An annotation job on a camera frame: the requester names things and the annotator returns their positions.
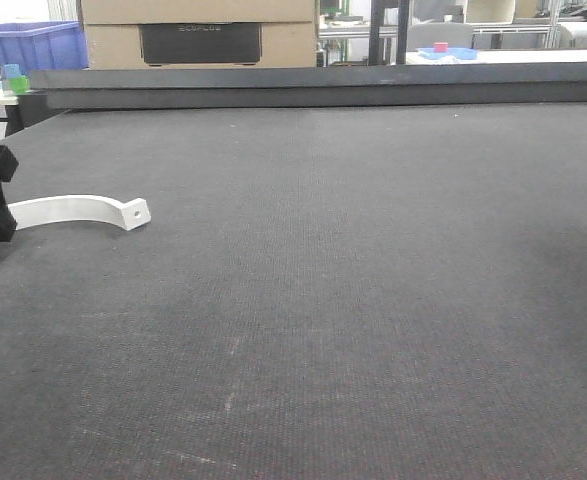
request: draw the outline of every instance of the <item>black post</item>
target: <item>black post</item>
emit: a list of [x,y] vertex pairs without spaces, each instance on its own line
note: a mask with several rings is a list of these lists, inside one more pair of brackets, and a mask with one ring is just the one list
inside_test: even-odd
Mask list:
[[411,0],[399,0],[397,12],[397,54],[395,63],[404,65],[406,63],[406,45],[411,15]]
[[371,0],[371,30],[369,32],[369,65],[380,64],[380,27],[388,0]]
[[22,122],[22,113],[19,105],[6,105],[6,130],[5,135],[13,135],[14,133],[24,130],[24,123]]

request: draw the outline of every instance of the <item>blue tray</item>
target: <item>blue tray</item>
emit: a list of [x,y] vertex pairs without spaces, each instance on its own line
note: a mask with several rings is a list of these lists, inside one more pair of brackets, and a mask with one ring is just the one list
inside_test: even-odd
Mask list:
[[434,52],[432,48],[418,48],[420,55],[429,60],[439,60],[442,57],[453,56],[460,60],[477,60],[477,50],[472,48],[451,47],[446,52]]

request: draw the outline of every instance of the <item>blue plastic crate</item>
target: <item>blue plastic crate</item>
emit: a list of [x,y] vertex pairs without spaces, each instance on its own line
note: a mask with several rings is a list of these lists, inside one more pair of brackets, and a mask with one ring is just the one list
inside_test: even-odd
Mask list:
[[0,24],[0,65],[31,70],[78,70],[88,66],[84,32],[78,22]]

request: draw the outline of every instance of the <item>gray felt table surface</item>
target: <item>gray felt table surface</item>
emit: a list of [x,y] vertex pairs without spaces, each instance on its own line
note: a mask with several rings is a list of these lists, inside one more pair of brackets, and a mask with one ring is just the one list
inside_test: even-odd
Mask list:
[[73,113],[0,244],[0,480],[587,479],[587,105]]

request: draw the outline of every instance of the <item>white plastic arc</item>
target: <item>white plastic arc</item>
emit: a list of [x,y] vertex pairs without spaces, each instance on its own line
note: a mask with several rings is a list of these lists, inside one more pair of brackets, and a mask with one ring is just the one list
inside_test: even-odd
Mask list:
[[17,220],[17,229],[49,223],[90,221],[110,223],[131,231],[151,221],[146,200],[136,198],[128,203],[94,195],[65,195],[38,198],[9,205]]

